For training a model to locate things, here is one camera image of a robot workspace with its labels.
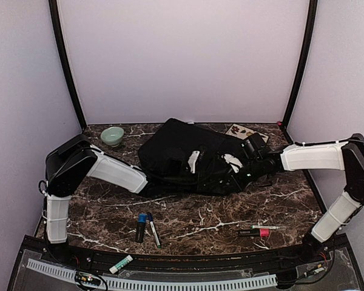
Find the green marker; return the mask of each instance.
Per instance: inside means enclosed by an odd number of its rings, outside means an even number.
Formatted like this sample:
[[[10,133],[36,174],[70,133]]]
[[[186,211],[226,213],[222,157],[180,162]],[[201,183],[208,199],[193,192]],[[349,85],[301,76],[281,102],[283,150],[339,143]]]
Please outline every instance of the green marker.
[[[127,255],[124,259],[122,259],[120,262],[118,262],[117,264],[115,264],[112,268],[109,269],[109,271],[114,274],[117,271],[119,271],[121,268],[125,267],[126,265],[128,265],[128,263],[132,262],[133,258],[131,257],[131,255]]]

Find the white plastic cable track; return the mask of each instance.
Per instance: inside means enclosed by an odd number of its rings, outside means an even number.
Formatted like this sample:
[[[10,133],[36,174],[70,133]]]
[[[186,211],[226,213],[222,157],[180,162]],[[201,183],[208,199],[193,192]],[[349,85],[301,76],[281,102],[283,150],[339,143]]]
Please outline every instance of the white plastic cable track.
[[[29,259],[27,268],[65,282],[75,283],[75,271],[72,269],[54,266],[49,263],[37,261],[35,259]],[[113,291],[244,291],[260,290],[277,286],[276,275],[266,275],[255,278],[227,281],[192,283],[136,281],[112,278],[109,276],[103,276],[103,279],[107,282],[108,289]],[[103,284],[101,283],[98,289],[105,289],[105,287],[103,287]]]

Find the black vertical pole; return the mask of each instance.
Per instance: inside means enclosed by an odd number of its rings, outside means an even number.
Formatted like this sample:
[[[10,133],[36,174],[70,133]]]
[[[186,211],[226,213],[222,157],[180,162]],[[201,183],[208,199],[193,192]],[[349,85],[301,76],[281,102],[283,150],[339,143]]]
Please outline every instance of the black vertical pole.
[[[81,104],[79,103],[77,90],[74,85],[72,71],[69,65],[69,59],[67,58],[65,42],[62,34],[61,21],[59,20],[58,5],[56,0],[49,0],[49,4],[50,4],[50,14],[53,23],[55,41],[56,41],[56,46],[58,48],[59,58],[61,59],[63,74],[65,75],[67,88],[69,90],[70,98],[72,99],[72,103],[74,106],[75,113],[77,115],[78,122],[82,130],[84,130],[87,127],[87,124],[84,112],[81,108]]]
[[[309,55],[311,37],[314,28],[315,14],[317,12],[317,3],[318,0],[310,0],[309,2],[308,18],[306,20],[305,35],[303,37],[302,49],[299,57],[297,72],[295,73],[294,83],[292,85],[289,102],[287,103],[286,112],[281,122],[281,128],[283,130],[285,130],[289,125],[292,112],[294,111],[295,102],[297,101],[299,88],[301,87],[302,77],[305,71],[306,62],[308,60],[308,55]]]

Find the pink marker cap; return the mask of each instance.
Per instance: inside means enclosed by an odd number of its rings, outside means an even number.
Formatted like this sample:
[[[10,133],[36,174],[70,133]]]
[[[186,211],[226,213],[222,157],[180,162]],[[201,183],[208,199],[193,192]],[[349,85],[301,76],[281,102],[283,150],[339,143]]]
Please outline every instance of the pink marker cap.
[[[260,236],[269,236],[269,229],[260,229]]]

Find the white wall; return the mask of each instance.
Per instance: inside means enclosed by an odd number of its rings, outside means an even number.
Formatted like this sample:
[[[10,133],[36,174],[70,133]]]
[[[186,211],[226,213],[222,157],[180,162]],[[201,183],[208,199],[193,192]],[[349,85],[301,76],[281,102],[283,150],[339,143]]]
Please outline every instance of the white wall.
[[[289,133],[296,141],[327,141],[355,132],[364,134],[364,1],[320,1]],[[329,206],[344,174],[312,175]],[[364,209],[345,230],[364,276]]]
[[[41,214],[49,151],[78,134],[48,1],[0,1],[0,291]]]
[[[59,1],[89,124],[277,122],[309,1]]]

